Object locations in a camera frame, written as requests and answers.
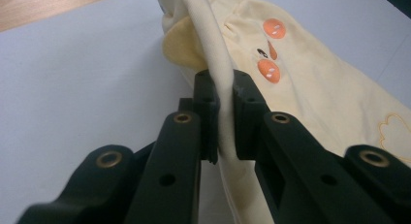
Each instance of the orange spot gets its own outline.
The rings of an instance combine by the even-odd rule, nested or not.
[[[258,69],[268,81],[272,83],[278,83],[280,81],[280,69],[272,61],[267,59],[260,60],[258,62]]]
[[[285,36],[285,26],[276,18],[267,19],[263,27],[264,31],[273,39],[280,39]]]
[[[275,48],[272,46],[271,42],[269,42],[269,55],[271,56],[272,60],[277,59],[277,51],[275,51]]]

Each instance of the wooden floor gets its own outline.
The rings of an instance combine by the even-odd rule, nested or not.
[[[0,0],[0,32],[98,0]]]

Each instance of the garment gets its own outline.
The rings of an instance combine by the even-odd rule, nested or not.
[[[218,25],[230,54],[225,60],[251,76],[272,111],[295,116],[335,154],[342,156],[351,145],[370,144],[411,166],[411,111],[397,99],[334,55],[281,8],[262,0],[208,1],[215,17],[208,24]],[[212,49],[204,47],[210,38],[201,37],[204,29],[197,16],[167,19],[172,5],[163,3],[168,7],[164,54],[193,84],[194,75],[213,63],[206,56]],[[210,70],[216,84],[222,80],[232,85],[226,67]],[[232,97],[230,90],[224,92],[219,92],[220,99]],[[233,121],[230,113],[224,116],[220,122]],[[220,125],[219,136],[221,174],[233,214],[237,223],[272,223],[253,163],[238,161],[234,142],[224,142],[233,138],[232,125]]]

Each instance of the black eye print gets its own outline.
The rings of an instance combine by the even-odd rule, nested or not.
[[[262,56],[264,56],[265,58],[269,58],[268,56],[267,56],[267,54],[264,52],[264,51],[262,51],[261,49],[259,49],[259,48],[257,48],[257,51],[258,51],[258,53],[260,53]]]

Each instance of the white table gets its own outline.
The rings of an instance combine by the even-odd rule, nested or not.
[[[268,0],[411,107],[411,20],[386,0]],[[155,141],[192,90],[162,55],[156,0],[103,0],[0,33],[0,222],[55,199],[106,144]],[[200,223],[233,223],[203,163]]]

